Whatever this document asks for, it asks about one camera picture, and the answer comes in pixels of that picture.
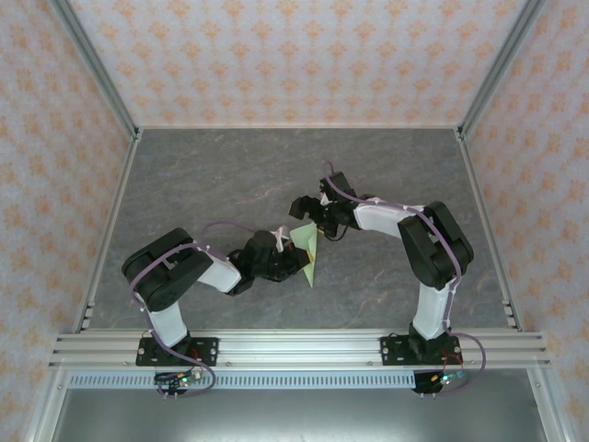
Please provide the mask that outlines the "light green paper sheet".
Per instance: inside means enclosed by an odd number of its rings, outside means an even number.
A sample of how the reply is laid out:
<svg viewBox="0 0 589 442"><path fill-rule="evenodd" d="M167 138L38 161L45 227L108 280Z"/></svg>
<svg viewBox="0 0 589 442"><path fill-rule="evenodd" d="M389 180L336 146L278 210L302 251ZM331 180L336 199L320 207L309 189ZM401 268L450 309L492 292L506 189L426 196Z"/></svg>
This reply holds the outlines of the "light green paper sheet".
<svg viewBox="0 0 589 442"><path fill-rule="evenodd" d="M315 250L317 259L318 228L315 223L310 223L290 231L290 238L294 245L300 249ZM314 287L314 275L306 276L311 288Z"/></svg>

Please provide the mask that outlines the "small circuit board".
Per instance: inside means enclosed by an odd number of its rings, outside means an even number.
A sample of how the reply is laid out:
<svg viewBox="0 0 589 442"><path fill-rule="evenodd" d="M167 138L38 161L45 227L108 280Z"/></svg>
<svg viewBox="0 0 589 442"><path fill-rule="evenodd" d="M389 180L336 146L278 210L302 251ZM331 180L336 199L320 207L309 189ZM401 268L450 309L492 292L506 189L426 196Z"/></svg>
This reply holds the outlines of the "small circuit board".
<svg viewBox="0 0 589 442"><path fill-rule="evenodd" d="M185 389L188 386L196 383L202 378L201 370L194 371L193 369L180 372L160 372L156 373L154 382L158 386L167 386L174 389Z"/></svg>
<svg viewBox="0 0 589 442"><path fill-rule="evenodd" d="M436 372L429 377L429 380L434 384L434 386L440 385L443 387L453 382L457 382L465 376L466 372L464 370L459 370L450 373Z"/></svg>

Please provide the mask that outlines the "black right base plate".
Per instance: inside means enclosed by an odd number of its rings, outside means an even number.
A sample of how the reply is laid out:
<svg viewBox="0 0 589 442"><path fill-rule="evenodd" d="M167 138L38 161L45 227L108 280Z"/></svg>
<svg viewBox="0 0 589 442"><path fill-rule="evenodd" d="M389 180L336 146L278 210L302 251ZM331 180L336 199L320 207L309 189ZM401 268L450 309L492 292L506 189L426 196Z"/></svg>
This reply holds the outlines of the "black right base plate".
<svg viewBox="0 0 589 442"><path fill-rule="evenodd" d="M384 366L459 366L463 363L457 337L443 334L433 340L420 335L390 335L380 338Z"/></svg>

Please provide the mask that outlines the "grey metal shelf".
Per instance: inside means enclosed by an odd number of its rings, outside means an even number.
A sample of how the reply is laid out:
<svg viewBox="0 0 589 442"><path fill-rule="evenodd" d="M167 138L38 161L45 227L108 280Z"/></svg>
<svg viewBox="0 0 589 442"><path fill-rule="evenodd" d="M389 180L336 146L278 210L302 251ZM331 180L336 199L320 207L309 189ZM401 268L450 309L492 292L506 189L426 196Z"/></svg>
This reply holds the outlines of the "grey metal shelf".
<svg viewBox="0 0 589 442"><path fill-rule="evenodd" d="M52 442L547 442L533 397L503 392L71 390Z"/></svg>

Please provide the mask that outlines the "aluminium side rail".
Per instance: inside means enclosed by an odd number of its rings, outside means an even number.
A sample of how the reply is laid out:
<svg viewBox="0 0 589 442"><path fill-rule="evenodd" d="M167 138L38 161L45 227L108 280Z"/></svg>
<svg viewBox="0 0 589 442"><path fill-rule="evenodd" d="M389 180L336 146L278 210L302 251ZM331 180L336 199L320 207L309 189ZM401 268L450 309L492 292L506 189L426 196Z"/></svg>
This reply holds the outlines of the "aluminium side rail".
<svg viewBox="0 0 589 442"><path fill-rule="evenodd" d="M502 256L498 248L494 232L492 230L491 220L489 218L487 207L483 201L483 194L474 170L473 161L470 156L470 153L468 152L466 138L460 131L459 127L454 129L454 133L461 152L461 156L465 163L470 186L474 194L481 223L485 232L486 240L490 248L493 265L495 268L495 272L497 273L499 285L502 292L502 303L505 315L507 317L507 322L511 328L516 329L518 332L522 332L524 329L520 318L519 307L517 306L517 301L512 293L511 285L508 279L508 274L505 271L505 267L502 262Z"/></svg>
<svg viewBox="0 0 589 442"><path fill-rule="evenodd" d="M125 193L127 182L131 170L133 168L133 160L137 151L137 147L141 143L143 133L144 129L142 127L138 128L135 131L135 133L131 137L128 149L126 151L124 161L121 167L121 173L117 185L115 187L115 193L110 203L107 222L105 224L101 240L98 244L96 259L94 260L94 266L92 268L90 276L87 278L87 285L83 292L81 301L76 312L75 322L72 327L72 332L74 334L80 333L87 327L85 325L85 323L87 323L87 310L92 310L94 306L94 299L96 297L96 293L98 290L98 284L100 281L100 277L102 275L104 262L108 255L108 250L110 247L112 234L116 226L116 221L120 211L123 195Z"/></svg>

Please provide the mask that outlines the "aluminium frame post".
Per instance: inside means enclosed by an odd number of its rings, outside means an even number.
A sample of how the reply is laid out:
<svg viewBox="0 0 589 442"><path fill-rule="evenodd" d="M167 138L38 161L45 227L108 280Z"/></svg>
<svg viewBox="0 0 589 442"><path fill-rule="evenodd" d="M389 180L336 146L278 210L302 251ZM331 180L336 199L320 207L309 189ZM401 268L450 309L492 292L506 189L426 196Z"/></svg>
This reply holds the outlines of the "aluminium frame post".
<svg viewBox="0 0 589 442"><path fill-rule="evenodd" d="M529 368L526 372L547 442L569 442L567 430L560 418L556 396L552 392L548 370L536 367Z"/></svg>
<svg viewBox="0 0 589 442"><path fill-rule="evenodd" d="M25 442L52 442L70 377L68 370L50 372L33 409Z"/></svg>
<svg viewBox="0 0 589 442"><path fill-rule="evenodd" d="M140 129L125 105L121 94L112 81L98 51L88 37L77 13L69 0L48 0L49 5L61 20L65 30L73 40L77 52L82 57L99 90L110 105L111 110L123 131L131 140L137 138Z"/></svg>
<svg viewBox="0 0 589 442"><path fill-rule="evenodd" d="M489 72L484 77L466 116L455 130L458 141L464 142L472 133L546 2L547 0L525 0L524 7L492 62Z"/></svg>

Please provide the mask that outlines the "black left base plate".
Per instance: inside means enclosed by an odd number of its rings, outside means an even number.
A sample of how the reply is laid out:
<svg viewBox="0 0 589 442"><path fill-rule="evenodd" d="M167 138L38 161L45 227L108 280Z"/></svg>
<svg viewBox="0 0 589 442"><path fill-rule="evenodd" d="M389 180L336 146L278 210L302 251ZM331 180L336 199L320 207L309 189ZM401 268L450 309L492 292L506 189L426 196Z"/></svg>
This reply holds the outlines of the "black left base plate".
<svg viewBox="0 0 589 442"><path fill-rule="evenodd" d="M186 337L171 349L179 354L196 359L208 366L215 366L219 339L214 337ZM165 351L153 337L140 340L135 359L137 366L190 366L188 361Z"/></svg>

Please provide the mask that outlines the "aluminium mounting beam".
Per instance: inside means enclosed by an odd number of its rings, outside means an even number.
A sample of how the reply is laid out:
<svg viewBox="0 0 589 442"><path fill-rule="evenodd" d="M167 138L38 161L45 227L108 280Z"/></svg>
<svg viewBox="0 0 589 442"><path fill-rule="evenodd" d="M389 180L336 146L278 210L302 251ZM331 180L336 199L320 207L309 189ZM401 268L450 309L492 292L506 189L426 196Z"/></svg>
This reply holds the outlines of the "aluminium mounting beam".
<svg viewBox="0 0 589 442"><path fill-rule="evenodd" d="M388 329L198 330L195 337L219 339L216 369L230 370L376 370L384 366L380 338ZM539 332L513 328L456 331L466 369L550 368L553 358ZM61 334L53 347L53 369L133 369L139 330L86 330Z"/></svg>

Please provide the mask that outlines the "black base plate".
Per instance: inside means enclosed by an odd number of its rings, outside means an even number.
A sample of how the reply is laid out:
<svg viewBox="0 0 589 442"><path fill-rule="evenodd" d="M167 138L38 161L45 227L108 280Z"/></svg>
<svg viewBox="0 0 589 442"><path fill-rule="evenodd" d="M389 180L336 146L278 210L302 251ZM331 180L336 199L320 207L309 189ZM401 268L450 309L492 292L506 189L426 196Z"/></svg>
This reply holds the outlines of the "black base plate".
<svg viewBox="0 0 589 442"><path fill-rule="evenodd" d="M380 338L384 366L459 366L463 363L457 337L443 334L433 340L420 335L390 335Z"/></svg>
<svg viewBox="0 0 589 442"><path fill-rule="evenodd" d="M171 349L179 354L196 359L208 366L215 366L219 339L214 337L186 337ZM188 361L165 351L153 337L140 340L135 359L137 366L190 366Z"/></svg>

